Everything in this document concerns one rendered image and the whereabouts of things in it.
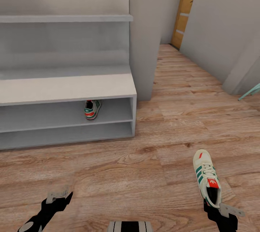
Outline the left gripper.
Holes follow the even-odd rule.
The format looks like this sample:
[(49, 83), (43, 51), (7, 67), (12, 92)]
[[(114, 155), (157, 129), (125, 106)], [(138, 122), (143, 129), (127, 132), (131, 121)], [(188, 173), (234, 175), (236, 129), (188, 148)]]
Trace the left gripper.
[(67, 196), (67, 198), (65, 197), (56, 198), (56, 200), (53, 201), (53, 203), (49, 203), (49, 204), (46, 204), (46, 200), (44, 200), (41, 205), (41, 211), (49, 212), (50, 220), (51, 220), (51, 218), (54, 216), (54, 214), (57, 211), (64, 211), (66, 205), (70, 203), (72, 196), (73, 196), (73, 192), (71, 192), (69, 196)]

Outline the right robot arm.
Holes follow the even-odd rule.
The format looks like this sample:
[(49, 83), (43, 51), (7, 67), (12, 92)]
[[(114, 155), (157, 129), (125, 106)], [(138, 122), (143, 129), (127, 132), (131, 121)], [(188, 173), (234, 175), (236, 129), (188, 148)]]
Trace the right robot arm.
[(236, 207), (219, 203), (220, 209), (216, 209), (207, 204), (204, 199), (204, 211), (208, 213), (208, 219), (217, 223), (220, 232), (236, 232), (238, 219), (236, 215), (244, 217), (243, 210)]

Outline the robot trunk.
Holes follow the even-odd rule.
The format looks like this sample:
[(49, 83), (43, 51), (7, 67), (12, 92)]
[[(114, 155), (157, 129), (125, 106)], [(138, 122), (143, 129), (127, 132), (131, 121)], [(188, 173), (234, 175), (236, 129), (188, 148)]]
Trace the robot trunk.
[(107, 232), (153, 232), (150, 222), (110, 222)]

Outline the gym shoe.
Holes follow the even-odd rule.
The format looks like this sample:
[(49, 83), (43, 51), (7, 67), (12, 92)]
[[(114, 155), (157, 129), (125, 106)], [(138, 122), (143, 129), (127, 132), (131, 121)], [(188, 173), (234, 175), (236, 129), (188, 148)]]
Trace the gym shoe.
[(86, 100), (85, 103), (85, 115), (86, 119), (93, 120), (96, 118), (97, 113), (101, 107), (102, 101), (100, 100)]
[(198, 149), (193, 157), (193, 166), (202, 200), (206, 199), (209, 206), (220, 209), (221, 186), (209, 152)]

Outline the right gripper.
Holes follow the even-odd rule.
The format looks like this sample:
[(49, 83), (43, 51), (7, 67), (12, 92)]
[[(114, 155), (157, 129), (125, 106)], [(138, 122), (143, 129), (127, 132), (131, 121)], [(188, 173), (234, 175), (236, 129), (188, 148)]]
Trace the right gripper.
[(208, 219), (213, 220), (217, 223), (218, 228), (222, 224), (228, 224), (237, 230), (238, 219), (236, 215), (229, 213), (229, 218), (222, 216), (218, 209), (211, 207), (207, 204), (206, 199), (204, 199), (204, 211), (208, 213)]

